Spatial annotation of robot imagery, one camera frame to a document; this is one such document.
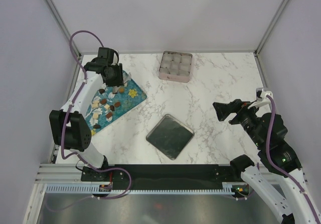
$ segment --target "marble surface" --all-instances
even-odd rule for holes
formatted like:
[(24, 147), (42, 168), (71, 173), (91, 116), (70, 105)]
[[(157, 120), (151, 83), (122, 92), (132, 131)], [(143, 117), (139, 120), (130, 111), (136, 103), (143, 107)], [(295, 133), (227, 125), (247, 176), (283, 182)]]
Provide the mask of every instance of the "marble surface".
[[(240, 125), (228, 124), (235, 114), (219, 122), (212, 103), (236, 98), (255, 100), (262, 81), (252, 53), (192, 53), (189, 83), (160, 80), (157, 70), (162, 54), (120, 55), (123, 69), (146, 92), (147, 100), (92, 138), (110, 164), (227, 164), (247, 154), (258, 161), (257, 149)], [(86, 63), (94, 55), (85, 55)], [(269, 111), (261, 108), (258, 115)], [(175, 160), (146, 141), (146, 135), (165, 114), (190, 127), (195, 135)], [(72, 156), (56, 163), (76, 163)]]

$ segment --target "brown chocolate piece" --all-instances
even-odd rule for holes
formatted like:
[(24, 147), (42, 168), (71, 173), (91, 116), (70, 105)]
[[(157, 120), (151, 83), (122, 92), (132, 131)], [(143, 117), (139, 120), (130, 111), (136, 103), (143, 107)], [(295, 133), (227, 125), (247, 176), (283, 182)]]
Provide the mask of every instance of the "brown chocolate piece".
[(116, 103), (114, 104), (114, 106), (115, 106), (115, 107), (119, 107), (119, 106), (120, 106), (120, 102), (116, 102)]
[(119, 92), (119, 93), (124, 93), (124, 92), (125, 92), (125, 88), (124, 88), (124, 87), (120, 87), (120, 88), (118, 89), (118, 92)]
[(112, 117), (112, 112), (109, 112), (108, 114), (106, 114), (106, 118), (110, 118)]
[(107, 99), (105, 99), (105, 98), (102, 99), (102, 100), (100, 101), (100, 103), (101, 103), (101, 104), (106, 104), (106, 103), (107, 103)]

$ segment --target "white wall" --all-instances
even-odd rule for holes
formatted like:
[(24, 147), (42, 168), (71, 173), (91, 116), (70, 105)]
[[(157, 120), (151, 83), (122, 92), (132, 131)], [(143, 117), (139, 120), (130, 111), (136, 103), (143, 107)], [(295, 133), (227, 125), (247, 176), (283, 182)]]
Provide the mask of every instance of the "white wall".
[(0, 0), (0, 223), (22, 223), (74, 69), (43, 0)]
[[(53, 0), (70, 32), (121, 52), (255, 50), (282, 0)], [(97, 52), (90, 36), (81, 52)]]
[(321, 209), (321, 0), (291, 0), (260, 54), (288, 142)]

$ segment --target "floral placemat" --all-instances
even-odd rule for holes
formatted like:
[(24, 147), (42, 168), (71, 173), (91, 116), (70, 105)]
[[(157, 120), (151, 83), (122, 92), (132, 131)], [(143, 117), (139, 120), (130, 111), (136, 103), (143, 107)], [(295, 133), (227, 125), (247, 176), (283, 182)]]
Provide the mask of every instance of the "floral placemat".
[[(125, 71), (123, 74), (124, 78), (128, 76)], [(91, 135), (95, 135), (119, 119), (146, 98), (146, 93), (132, 79), (122, 86), (117, 94), (112, 93), (112, 87), (106, 87), (105, 83), (102, 84), (85, 116)]]

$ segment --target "gray floor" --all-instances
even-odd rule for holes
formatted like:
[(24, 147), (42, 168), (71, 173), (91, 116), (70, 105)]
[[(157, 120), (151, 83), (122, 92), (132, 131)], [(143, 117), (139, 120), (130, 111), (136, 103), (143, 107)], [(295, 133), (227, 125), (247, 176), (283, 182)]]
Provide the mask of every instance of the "gray floor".
[[(62, 208), (84, 197), (79, 194), (46, 194), (51, 208)], [(43, 224), (190, 224), (278, 223), (254, 194), (247, 201), (218, 195), (128, 195), (116, 200), (87, 199), (67, 210), (42, 209)]]

